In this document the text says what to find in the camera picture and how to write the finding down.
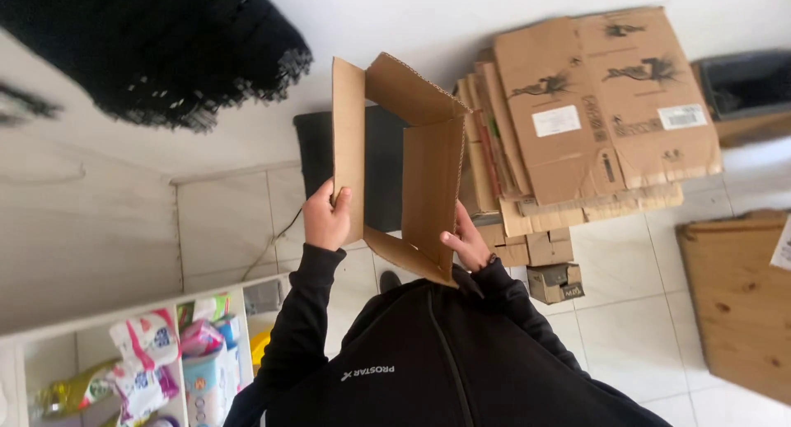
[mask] person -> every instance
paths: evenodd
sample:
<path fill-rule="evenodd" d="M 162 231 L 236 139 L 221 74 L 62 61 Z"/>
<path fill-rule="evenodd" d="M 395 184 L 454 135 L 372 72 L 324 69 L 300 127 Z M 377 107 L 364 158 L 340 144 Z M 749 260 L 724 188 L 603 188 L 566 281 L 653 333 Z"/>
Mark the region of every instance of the person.
<path fill-rule="evenodd" d="M 327 305 L 352 197 L 342 189 L 333 207 L 332 192 L 330 179 L 302 207 L 302 262 L 225 427 L 668 425 L 580 368 L 458 202 L 456 233 L 437 236 L 458 253 L 453 277 L 467 285 L 390 283 L 328 361 Z"/>

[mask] yellow bottle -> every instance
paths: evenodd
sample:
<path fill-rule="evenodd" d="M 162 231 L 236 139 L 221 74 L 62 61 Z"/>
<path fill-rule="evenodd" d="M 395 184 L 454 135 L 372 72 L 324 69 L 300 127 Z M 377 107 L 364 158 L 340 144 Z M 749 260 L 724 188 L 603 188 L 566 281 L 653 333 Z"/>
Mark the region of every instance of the yellow bottle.
<path fill-rule="evenodd" d="M 30 417 L 62 418 L 82 411 L 112 394 L 107 373 L 120 359 L 94 365 L 68 380 L 55 381 L 32 397 Z"/>

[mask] paper label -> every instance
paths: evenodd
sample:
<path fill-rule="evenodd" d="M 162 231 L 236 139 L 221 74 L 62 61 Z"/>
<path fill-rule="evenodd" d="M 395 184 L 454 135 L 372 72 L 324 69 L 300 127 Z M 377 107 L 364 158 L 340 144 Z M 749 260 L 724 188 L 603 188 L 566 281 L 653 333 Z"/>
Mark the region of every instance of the paper label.
<path fill-rule="evenodd" d="M 777 242 L 770 265 L 791 271 L 791 215 L 786 220 L 786 227 L 783 228 L 780 241 Z"/>
<path fill-rule="evenodd" d="M 686 129 L 706 125 L 706 114 L 699 104 L 659 108 L 659 119 L 665 130 Z"/>
<path fill-rule="evenodd" d="M 539 138 L 582 129 L 576 106 L 559 107 L 546 112 L 533 113 L 533 124 L 536 126 L 536 135 Z"/>

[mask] open cardboard box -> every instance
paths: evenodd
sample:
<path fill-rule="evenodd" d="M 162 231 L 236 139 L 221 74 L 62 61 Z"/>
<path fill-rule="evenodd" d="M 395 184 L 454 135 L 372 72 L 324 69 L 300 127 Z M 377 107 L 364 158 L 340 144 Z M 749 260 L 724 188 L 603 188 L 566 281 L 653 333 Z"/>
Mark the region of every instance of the open cardboard box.
<path fill-rule="evenodd" d="M 403 132 L 402 238 L 364 224 L 365 100 L 407 121 Z M 456 197 L 464 147 L 464 121 L 472 111 L 400 60 L 381 53 L 363 70 L 341 58 L 332 63 L 335 191 L 352 189 L 351 231 L 385 260 L 440 284 L 451 277 L 453 251 L 440 233 L 456 229 Z"/>

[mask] wooden board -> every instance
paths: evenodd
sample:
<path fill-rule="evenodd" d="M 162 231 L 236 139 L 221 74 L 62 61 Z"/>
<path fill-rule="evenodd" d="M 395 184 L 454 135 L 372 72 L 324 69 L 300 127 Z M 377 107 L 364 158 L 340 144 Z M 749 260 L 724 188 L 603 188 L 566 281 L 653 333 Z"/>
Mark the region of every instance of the wooden board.
<path fill-rule="evenodd" d="M 678 230 L 712 374 L 791 404 L 791 271 L 769 264 L 785 214 Z"/>

